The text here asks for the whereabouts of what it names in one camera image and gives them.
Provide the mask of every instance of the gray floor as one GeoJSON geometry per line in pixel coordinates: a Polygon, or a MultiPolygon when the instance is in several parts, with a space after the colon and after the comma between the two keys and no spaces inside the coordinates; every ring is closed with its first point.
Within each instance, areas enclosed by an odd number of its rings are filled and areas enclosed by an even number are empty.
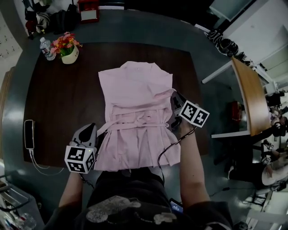
{"type": "MultiPolygon", "coordinates": [[[[74,33],[81,43],[136,42],[189,51],[199,81],[228,62],[228,58],[217,51],[202,31],[179,20],[152,13],[102,10],[99,23],[80,25],[74,33]]],[[[55,35],[45,37],[50,40],[57,38],[55,35]]],[[[23,161],[23,114],[30,78],[40,52],[39,45],[38,39],[30,41],[15,68],[4,108],[2,142],[5,170],[9,180],[42,202],[44,207],[42,214],[46,221],[58,205],[69,173],[65,169],[56,177],[43,176],[31,163],[23,161]]],[[[209,133],[226,131],[229,119],[226,111],[227,103],[239,98],[239,89],[235,87],[233,75],[228,72],[226,77],[220,76],[205,85],[201,84],[201,91],[204,108],[211,113],[207,122],[209,133]]],[[[225,151],[227,149],[222,142],[210,140],[210,152],[202,157],[209,194],[227,186],[252,187],[249,183],[228,181],[224,173],[224,163],[214,166],[213,159],[225,151]]],[[[158,168],[153,169],[153,172],[160,173],[158,168]]],[[[164,174],[168,196],[180,200],[179,166],[164,167],[164,174]]],[[[90,172],[89,179],[95,182],[98,176],[99,172],[93,171],[90,172]]],[[[86,204],[90,192],[91,189],[85,185],[83,205],[86,204]]],[[[212,200],[229,202],[232,218],[237,221],[245,218],[248,211],[247,207],[241,207],[239,201],[245,199],[251,192],[252,190],[220,192],[213,196],[212,200]]]]}

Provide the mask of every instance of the wooden table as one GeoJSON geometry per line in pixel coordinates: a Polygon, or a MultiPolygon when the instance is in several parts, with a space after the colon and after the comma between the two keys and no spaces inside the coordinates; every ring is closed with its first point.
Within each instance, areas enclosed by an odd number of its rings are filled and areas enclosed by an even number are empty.
{"type": "MultiPolygon", "coordinates": [[[[43,165],[65,167],[65,148],[76,130],[89,123],[105,123],[105,101],[98,72],[118,68],[127,61],[156,63],[173,74],[173,88],[187,100],[202,105],[189,52],[136,43],[88,43],[77,61],[64,65],[46,61],[41,54],[35,66],[25,105],[24,120],[35,126],[35,159],[43,165]]],[[[200,154],[208,153],[206,128],[196,129],[200,154]]],[[[24,160],[30,162],[24,148],[24,160]]]]}
{"type": "Polygon", "coordinates": [[[260,134],[262,131],[270,128],[270,119],[264,90],[260,83],[259,76],[255,71],[233,57],[231,58],[231,61],[205,78],[202,83],[205,84],[212,80],[230,66],[232,66],[235,72],[243,98],[247,115],[247,130],[234,133],[215,134],[211,137],[254,136],[260,134]]]}

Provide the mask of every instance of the pink garment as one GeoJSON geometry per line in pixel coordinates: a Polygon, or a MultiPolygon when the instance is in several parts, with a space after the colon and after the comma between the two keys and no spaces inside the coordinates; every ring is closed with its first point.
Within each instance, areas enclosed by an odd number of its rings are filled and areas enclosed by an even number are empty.
{"type": "MultiPolygon", "coordinates": [[[[99,72],[105,97],[107,131],[99,149],[95,170],[158,166],[158,156],[177,142],[167,129],[171,115],[172,74],[155,63],[126,62],[120,68],[99,72]]],[[[160,164],[180,162],[180,145],[172,146],[160,164]]]]}

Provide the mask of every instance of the smartphone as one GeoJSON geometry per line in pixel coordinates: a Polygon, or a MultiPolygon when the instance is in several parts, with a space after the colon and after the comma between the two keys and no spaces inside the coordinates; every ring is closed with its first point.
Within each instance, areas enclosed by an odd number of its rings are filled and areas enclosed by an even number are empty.
{"type": "Polygon", "coordinates": [[[183,213],[183,207],[182,207],[182,205],[181,205],[178,201],[176,201],[176,200],[174,200],[174,199],[171,198],[171,199],[169,200],[169,202],[170,202],[172,211],[176,211],[176,212],[183,213]]]}
{"type": "Polygon", "coordinates": [[[26,149],[34,149],[34,126],[33,120],[26,120],[24,122],[24,141],[26,149]]]}

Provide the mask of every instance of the white vase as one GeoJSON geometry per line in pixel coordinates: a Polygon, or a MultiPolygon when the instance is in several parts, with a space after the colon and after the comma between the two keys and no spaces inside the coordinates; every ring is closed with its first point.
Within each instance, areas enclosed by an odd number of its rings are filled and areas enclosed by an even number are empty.
{"type": "Polygon", "coordinates": [[[79,50],[78,50],[77,46],[74,45],[74,49],[73,49],[72,53],[62,57],[62,62],[64,64],[72,64],[77,60],[78,55],[79,55],[79,50]]]}

